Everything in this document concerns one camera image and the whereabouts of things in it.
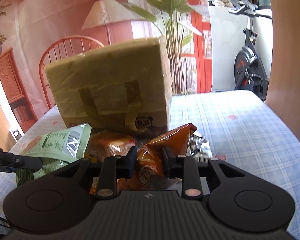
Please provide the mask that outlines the silver foil snack pack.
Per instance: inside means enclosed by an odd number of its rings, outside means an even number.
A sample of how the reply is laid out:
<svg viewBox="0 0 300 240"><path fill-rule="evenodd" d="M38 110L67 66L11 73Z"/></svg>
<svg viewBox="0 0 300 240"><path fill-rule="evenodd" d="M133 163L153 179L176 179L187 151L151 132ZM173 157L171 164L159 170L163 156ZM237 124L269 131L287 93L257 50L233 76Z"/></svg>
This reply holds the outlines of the silver foil snack pack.
<svg viewBox="0 0 300 240"><path fill-rule="evenodd" d="M195 131L189 138L187 147L188 156L194 157L197 162L207 163L213 157L210 143L206 137Z"/></svg>

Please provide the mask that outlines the brown bread pack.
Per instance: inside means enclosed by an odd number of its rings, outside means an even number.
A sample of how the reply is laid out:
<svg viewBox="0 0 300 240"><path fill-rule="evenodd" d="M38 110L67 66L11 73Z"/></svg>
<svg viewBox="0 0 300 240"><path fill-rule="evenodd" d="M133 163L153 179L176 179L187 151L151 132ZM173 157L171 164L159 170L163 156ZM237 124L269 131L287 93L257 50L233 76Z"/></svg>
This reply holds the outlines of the brown bread pack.
<svg viewBox="0 0 300 240"><path fill-rule="evenodd" d="M133 137L105 130L91 134L84 157L92 163L102 163L107 157L125 156L135 145Z"/></svg>

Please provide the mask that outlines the orange crinkled snack bag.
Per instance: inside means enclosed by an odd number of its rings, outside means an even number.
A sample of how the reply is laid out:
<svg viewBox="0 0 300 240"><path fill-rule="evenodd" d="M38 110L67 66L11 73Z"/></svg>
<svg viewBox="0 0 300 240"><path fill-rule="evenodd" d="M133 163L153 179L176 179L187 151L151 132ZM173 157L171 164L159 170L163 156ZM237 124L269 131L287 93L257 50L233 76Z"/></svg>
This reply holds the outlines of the orange crinkled snack bag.
<svg viewBox="0 0 300 240"><path fill-rule="evenodd" d="M146 142L138 150L132 178L118 179L117 190L164 190L176 183L175 179L165 177L162 149L169 147L175 156L185 155L189 138L196 130L196 126L188 123Z"/></svg>

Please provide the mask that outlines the green snack bag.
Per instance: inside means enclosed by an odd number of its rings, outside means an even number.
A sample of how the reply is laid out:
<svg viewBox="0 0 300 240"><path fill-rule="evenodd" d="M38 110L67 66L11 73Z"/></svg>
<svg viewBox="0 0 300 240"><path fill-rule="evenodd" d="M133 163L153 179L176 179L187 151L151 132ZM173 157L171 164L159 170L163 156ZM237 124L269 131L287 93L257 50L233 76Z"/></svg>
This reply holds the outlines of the green snack bag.
<svg viewBox="0 0 300 240"><path fill-rule="evenodd" d="M85 123L34 138L21 151L26 157L39 157L38 171L17 169L16 184L23 185L84 157L92 127Z"/></svg>

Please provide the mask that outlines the brown cardboard box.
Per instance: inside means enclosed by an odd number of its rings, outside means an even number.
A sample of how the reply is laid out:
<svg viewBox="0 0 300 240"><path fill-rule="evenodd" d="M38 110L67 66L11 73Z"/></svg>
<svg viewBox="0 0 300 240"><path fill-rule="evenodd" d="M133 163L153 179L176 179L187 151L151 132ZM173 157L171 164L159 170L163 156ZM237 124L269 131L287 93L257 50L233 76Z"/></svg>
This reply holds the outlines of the brown cardboard box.
<svg viewBox="0 0 300 240"><path fill-rule="evenodd" d="M66 127L87 123L138 138L168 130L172 77L164 36L62 59L45 74Z"/></svg>

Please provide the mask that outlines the checkered bed sheet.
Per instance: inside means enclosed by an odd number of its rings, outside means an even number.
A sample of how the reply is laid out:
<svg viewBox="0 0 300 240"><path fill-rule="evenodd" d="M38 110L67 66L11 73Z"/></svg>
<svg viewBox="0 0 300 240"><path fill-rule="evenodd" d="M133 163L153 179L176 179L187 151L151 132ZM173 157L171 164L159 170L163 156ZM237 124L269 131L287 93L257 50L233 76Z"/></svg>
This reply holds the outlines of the checkered bed sheet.
<svg viewBox="0 0 300 240"><path fill-rule="evenodd" d="M250 92L174 97L170 127L188 122L213 154L291 194L296 211L288 231L300 239L300 142L279 117Z"/></svg>

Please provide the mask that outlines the black exercise bike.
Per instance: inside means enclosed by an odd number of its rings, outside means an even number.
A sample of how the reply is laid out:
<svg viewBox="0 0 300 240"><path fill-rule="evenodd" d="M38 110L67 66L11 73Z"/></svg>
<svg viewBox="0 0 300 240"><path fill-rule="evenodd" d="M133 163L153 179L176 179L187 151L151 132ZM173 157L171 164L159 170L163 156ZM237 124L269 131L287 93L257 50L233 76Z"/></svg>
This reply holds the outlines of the black exercise bike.
<svg viewBox="0 0 300 240"><path fill-rule="evenodd" d="M212 91L246 89L266 99L270 69L256 49L258 18L270 0L209 0L212 37Z"/></svg>

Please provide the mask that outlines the wooden panel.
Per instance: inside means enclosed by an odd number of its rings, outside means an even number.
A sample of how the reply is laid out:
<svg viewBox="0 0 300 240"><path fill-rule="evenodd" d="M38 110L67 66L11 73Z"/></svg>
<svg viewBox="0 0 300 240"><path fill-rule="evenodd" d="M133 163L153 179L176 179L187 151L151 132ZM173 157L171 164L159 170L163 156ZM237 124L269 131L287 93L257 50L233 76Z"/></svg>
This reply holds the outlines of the wooden panel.
<svg viewBox="0 0 300 240"><path fill-rule="evenodd" d="M273 58L267 105L300 141L300 0L270 0Z"/></svg>

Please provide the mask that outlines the printed room backdrop cloth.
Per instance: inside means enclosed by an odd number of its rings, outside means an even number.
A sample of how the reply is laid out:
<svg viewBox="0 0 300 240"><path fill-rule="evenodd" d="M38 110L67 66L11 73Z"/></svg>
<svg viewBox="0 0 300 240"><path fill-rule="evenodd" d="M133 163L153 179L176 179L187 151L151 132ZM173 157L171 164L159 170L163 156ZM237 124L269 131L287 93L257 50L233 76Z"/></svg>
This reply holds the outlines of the printed room backdrop cloth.
<svg viewBox="0 0 300 240"><path fill-rule="evenodd" d="M98 25L89 29L84 22L99 0L0 0L6 15L0 17L0 34L7 37L3 48L12 48L21 79L34 113L41 118L48 110L39 78L39 61L54 42L68 36L94 38L104 45L119 43L164 32L161 14L145 0L117 0L133 3L157 16L156 24L123 21Z"/></svg>

